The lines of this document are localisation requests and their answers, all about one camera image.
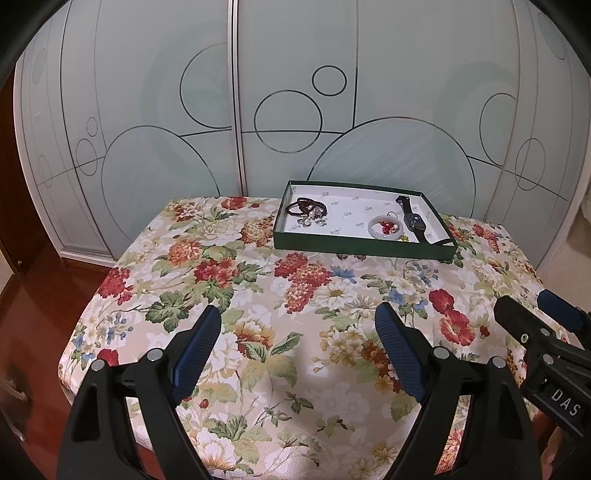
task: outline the smartwatch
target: smartwatch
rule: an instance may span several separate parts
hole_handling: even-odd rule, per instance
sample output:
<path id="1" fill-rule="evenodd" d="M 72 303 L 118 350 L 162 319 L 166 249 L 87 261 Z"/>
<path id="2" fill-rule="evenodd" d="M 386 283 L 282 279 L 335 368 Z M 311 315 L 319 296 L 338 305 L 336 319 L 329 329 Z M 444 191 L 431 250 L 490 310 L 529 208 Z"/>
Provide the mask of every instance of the smartwatch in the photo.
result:
<path id="1" fill-rule="evenodd" d="M 402 211 L 404 212 L 404 223 L 406 223 L 408 229 L 414 233 L 414 235 L 417 237 L 417 240 L 422 244 L 429 243 L 429 241 L 425 238 L 425 230 L 427 229 L 427 225 L 418 213 L 413 212 L 413 209 L 410 206 L 410 198 L 408 198 L 406 195 L 400 195 L 396 199 L 396 203 L 399 203 L 402 206 Z"/>

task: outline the screw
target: screw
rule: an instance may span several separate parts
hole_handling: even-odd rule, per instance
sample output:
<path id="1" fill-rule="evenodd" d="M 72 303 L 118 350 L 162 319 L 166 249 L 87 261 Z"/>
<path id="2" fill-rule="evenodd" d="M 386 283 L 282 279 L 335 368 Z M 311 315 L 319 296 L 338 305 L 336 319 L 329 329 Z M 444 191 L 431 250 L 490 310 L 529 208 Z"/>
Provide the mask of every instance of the screw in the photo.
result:
<path id="1" fill-rule="evenodd" d="M 497 368 L 505 368 L 507 365 L 505 359 L 500 356 L 494 356 L 492 358 L 492 364 Z"/>
<path id="2" fill-rule="evenodd" d="M 161 348 L 152 348 L 146 356 L 148 360 L 151 362 L 155 362 L 156 360 L 160 360 L 164 355 L 164 351 Z"/>
<path id="3" fill-rule="evenodd" d="M 435 355 L 435 357 L 439 360 L 445 360 L 449 357 L 449 350 L 444 346 L 436 346 L 433 349 L 433 355 Z"/>
<path id="4" fill-rule="evenodd" d="M 95 372 L 98 372 L 99 370 L 103 370 L 105 365 L 105 361 L 99 358 L 98 360 L 95 360 L 90 364 L 90 368 L 93 369 Z"/>

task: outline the black watch strap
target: black watch strap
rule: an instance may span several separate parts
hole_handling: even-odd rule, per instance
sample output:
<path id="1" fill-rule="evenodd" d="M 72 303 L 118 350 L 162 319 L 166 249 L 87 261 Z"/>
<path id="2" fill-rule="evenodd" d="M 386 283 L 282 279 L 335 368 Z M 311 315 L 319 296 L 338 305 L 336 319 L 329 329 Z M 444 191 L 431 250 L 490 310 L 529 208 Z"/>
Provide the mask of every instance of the black watch strap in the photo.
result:
<path id="1" fill-rule="evenodd" d="M 410 198 L 408 198 L 406 195 L 400 195 L 396 199 L 396 202 L 402 205 L 402 211 L 404 212 L 404 215 L 408 215 L 409 213 L 413 212 L 413 209 L 410 206 Z"/>
<path id="2" fill-rule="evenodd" d="M 422 230 L 415 230 L 413 233 L 417 237 L 417 240 L 419 241 L 419 243 L 421 243 L 421 244 L 429 243 L 429 240 L 427 240 L 425 238 L 425 232 L 423 232 Z"/>

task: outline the red flower print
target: red flower print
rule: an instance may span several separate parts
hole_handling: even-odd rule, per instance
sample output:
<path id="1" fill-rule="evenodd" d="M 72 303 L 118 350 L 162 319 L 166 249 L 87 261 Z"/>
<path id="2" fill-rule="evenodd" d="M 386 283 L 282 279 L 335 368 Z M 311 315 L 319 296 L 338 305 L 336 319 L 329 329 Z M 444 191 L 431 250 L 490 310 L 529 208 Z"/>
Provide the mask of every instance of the red flower print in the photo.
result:
<path id="1" fill-rule="evenodd" d="M 174 208 L 174 217 L 177 222 L 187 222 L 193 220 L 201 212 L 200 205 L 195 202 L 188 202 Z"/>
<path id="2" fill-rule="evenodd" d="M 472 230 L 474 230 L 474 233 L 479 237 L 484 238 L 488 242 L 489 247 L 492 248 L 495 253 L 501 253 L 498 244 L 498 237 L 495 233 L 489 230 L 484 230 L 483 227 L 478 224 L 474 225 Z"/>
<path id="3" fill-rule="evenodd" d="M 460 444 L 462 443 L 463 435 L 463 430 L 454 430 L 450 432 L 445 447 L 443 448 L 443 453 L 441 454 L 439 464 L 435 469 L 436 475 L 448 472 L 453 468 L 453 464 L 456 461 L 456 456 L 460 451 Z"/>
<path id="4" fill-rule="evenodd" d="M 287 278 L 308 263 L 308 257 L 300 253 L 287 254 L 275 262 L 275 276 Z"/>
<path id="5" fill-rule="evenodd" d="M 470 321 L 457 310 L 448 310 L 446 317 L 439 320 L 441 333 L 452 343 L 468 346 L 474 341 L 474 331 L 470 328 Z"/>
<path id="6" fill-rule="evenodd" d="M 457 228 L 454 227 L 453 225 L 448 225 L 447 229 L 449 230 L 451 235 L 453 237 L 455 237 L 456 240 L 459 240 L 459 241 L 464 240 L 464 236 L 459 231 L 457 231 Z"/>
<path id="7" fill-rule="evenodd" d="M 131 300 L 131 292 L 130 290 L 133 287 L 125 287 L 125 291 L 119 295 L 119 298 L 117 299 L 117 305 L 121 306 L 123 305 L 123 302 Z"/>
<path id="8" fill-rule="evenodd" d="M 217 282 L 220 288 L 226 288 L 232 282 L 232 278 L 238 275 L 238 269 L 234 267 L 231 258 L 225 258 L 221 262 L 205 260 L 197 266 L 193 275 L 195 275 L 195 283 L 209 280 Z"/>
<path id="9" fill-rule="evenodd" d="M 259 220 L 245 222 L 240 230 L 240 240 L 245 244 L 256 244 L 258 247 L 266 245 L 273 238 L 273 220 L 273 215 L 269 215 Z"/>
<path id="10" fill-rule="evenodd" d="M 168 249 L 168 261 L 173 265 L 181 265 L 191 260 L 197 260 L 202 252 L 199 242 L 181 240 Z"/>
<path id="11" fill-rule="evenodd" d="M 433 303 L 433 309 L 443 315 L 445 315 L 448 310 L 453 309 L 453 297 L 442 288 L 430 291 L 429 301 Z"/>
<path id="12" fill-rule="evenodd" d="M 488 331 L 488 327 L 485 327 L 484 325 L 480 326 L 480 338 L 482 338 L 484 340 L 490 334 L 491 333 Z"/>
<path id="13" fill-rule="evenodd" d="M 293 272 L 289 280 L 293 283 L 309 283 L 314 288 L 328 285 L 331 273 L 320 262 L 307 264 Z"/>
<path id="14" fill-rule="evenodd" d="M 244 207 L 246 197 L 229 197 L 222 202 L 222 208 L 226 210 L 238 210 Z"/>
<path id="15" fill-rule="evenodd" d="M 476 224 L 472 227 L 472 230 L 474 231 L 475 234 L 484 238 L 484 229 L 483 229 L 482 225 Z"/>
<path id="16" fill-rule="evenodd" d="M 378 369 L 378 374 L 386 380 L 392 382 L 392 390 L 394 393 L 398 393 L 402 390 L 402 384 L 398 378 L 392 378 L 390 373 L 390 360 L 386 354 L 386 350 L 378 345 L 373 340 L 367 340 L 363 343 L 363 349 L 361 350 L 361 358 L 370 360 L 373 362 L 375 367 Z"/>
<path id="17" fill-rule="evenodd" d="M 97 359 L 104 360 L 111 367 L 119 365 L 119 352 L 117 350 L 111 350 L 110 348 L 103 348 L 96 356 Z"/>
<path id="18" fill-rule="evenodd" d="M 133 289 L 133 286 L 125 286 L 125 280 L 129 278 L 130 273 L 129 268 L 122 268 L 121 270 L 119 270 L 119 267 L 112 268 L 103 280 L 103 283 L 100 284 L 98 289 L 99 295 L 104 299 L 109 296 L 116 297 L 119 295 L 119 299 L 117 300 L 118 305 L 130 300 L 130 290 Z"/>
<path id="19" fill-rule="evenodd" d="M 287 313 L 301 312 L 314 295 L 316 288 L 309 283 L 294 283 L 287 289 Z"/>

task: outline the dark bead bracelet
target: dark bead bracelet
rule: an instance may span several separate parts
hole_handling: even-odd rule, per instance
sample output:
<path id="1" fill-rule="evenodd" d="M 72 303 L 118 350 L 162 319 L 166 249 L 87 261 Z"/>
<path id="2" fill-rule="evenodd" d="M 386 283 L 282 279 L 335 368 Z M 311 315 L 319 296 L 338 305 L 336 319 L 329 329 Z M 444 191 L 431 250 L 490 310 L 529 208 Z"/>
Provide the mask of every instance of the dark bead bracelet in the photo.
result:
<path id="1" fill-rule="evenodd" d="M 298 208 L 300 209 L 299 212 L 292 212 L 291 209 L 295 206 L 298 206 Z M 321 215 L 320 216 L 326 216 L 328 214 L 328 210 L 326 208 L 326 205 L 322 202 L 317 202 L 315 200 L 306 198 L 306 197 L 299 197 L 297 199 L 297 201 L 290 203 L 286 208 L 285 208 L 285 212 L 288 215 L 294 216 L 294 217 L 302 217 L 302 216 L 309 216 L 311 214 L 311 212 L 313 210 L 315 210 L 316 208 L 319 208 L 321 210 Z"/>

